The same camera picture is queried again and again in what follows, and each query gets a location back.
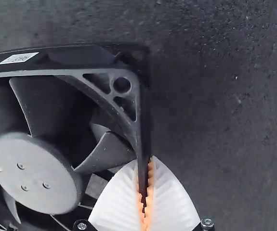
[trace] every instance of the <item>fan hub screw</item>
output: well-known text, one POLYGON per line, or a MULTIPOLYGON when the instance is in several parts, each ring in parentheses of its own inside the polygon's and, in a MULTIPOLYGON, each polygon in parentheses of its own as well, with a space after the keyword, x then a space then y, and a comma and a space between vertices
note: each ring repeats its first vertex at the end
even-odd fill
POLYGON ((21 188, 22 188, 22 190, 24 190, 24 191, 26 191, 26 192, 28 191, 28 188, 27 188, 27 186, 25 186, 25 185, 22 185, 21 188))
POLYGON ((24 169, 25 169, 25 166, 24 166, 23 164, 21 164, 21 163, 18 163, 18 164, 17 164, 17 167, 18 167, 19 169, 21 169, 21 170, 24 170, 24 169))
POLYGON ((51 186, 48 183, 43 183, 43 187, 45 189, 50 189, 51 188, 51 186))
POLYGON ((85 223, 79 223, 78 225, 77 225, 77 228, 79 229, 79 230, 86 230, 87 229, 87 225, 85 224, 85 223))

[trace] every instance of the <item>black plastic frame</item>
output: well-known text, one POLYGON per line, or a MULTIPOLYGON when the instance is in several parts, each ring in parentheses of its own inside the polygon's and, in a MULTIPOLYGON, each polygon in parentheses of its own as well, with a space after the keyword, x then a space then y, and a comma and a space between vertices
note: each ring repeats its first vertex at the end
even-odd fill
MULTIPOLYGON (((55 76, 93 99, 116 120, 135 150, 139 188, 146 195, 147 163, 151 156, 149 49, 129 43, 72 44, 1 52, 0 62, 13 54, 30 52, 39 53, 24 63, 0 64, 0 78, 55 76), (86 78, 88 75, 105 75, 106 79, 99 78, 95 84, 86 78), (114 88, 120 77, 130 82, 126 92, 114 88), (101 84, 109 86, 110 91, 103 91, 101 84)), ((16 224, 8 215, 0 213, 1 225, 16 224)))

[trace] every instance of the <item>black fan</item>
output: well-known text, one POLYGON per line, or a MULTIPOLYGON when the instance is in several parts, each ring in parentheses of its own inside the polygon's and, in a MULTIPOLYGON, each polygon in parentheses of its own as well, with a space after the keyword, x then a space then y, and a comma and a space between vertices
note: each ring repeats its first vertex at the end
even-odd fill
MULTIPOLYGON (((38 216, 42 221, 54 219, 70 230, 76 220, 88 218, 95 203, 85 194, 91 174, 109 180, 112 173, 107 169, 135 159, 135 152, 143 149, 142 117, 137 110, 141 107, 135 102, 132 81, 103 69, 100 73, 94 69, 96 74, 85 73, 86 63, 88 67, 103 62, 125 67, 122 59, 127 59, 126 54, 106 52, 105 58, 102 48, 86 47, 88 54, 81 52, 82 47, 77 50, 71 46, 49 52, 37 49, 32 58, 26 58, 24 51, 23 62, 22 56, 15 60, 21 51, 0 58, 0 68, 4 68, 0 70, 0 198, 16 220, 8 219, 13 227, 19 227, 22 219, 41 222, 34 219, 38 216), (101 52, 94 54, 90 48, 101 52), (88 84, 78 84, 67 71, 63 75, 41 73, 43 66, 54 71, 65 71, 65 66, 75 71, 84 67, 81 77, 88 84), (20 69, 31 69, 33 74, 20 69), (99 106, 115 117, 129 141, 91 122, 99 106)), ((127 60, 130 64, 135 58, 127 60)))

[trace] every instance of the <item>gray background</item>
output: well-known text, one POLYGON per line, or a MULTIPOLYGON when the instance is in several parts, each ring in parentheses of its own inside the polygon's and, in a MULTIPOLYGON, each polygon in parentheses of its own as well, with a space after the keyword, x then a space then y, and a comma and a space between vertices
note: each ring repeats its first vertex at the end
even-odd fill
POLYGON ((277 1, 0 0, 0 51, 152 50, 153 154, 221 231, 277 230, 277 1))

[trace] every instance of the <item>cooling fan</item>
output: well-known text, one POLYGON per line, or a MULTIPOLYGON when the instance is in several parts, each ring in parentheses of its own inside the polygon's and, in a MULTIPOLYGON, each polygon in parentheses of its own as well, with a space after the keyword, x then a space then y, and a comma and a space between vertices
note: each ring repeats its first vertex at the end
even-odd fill
POLYGON ((148 59, 133 44, 0 53, 0 230, 72 230, 95 204, 92 173, 109 180, 136 158, 147 167, 148 59), (122 133, 94 123, 97 110, 122 133))

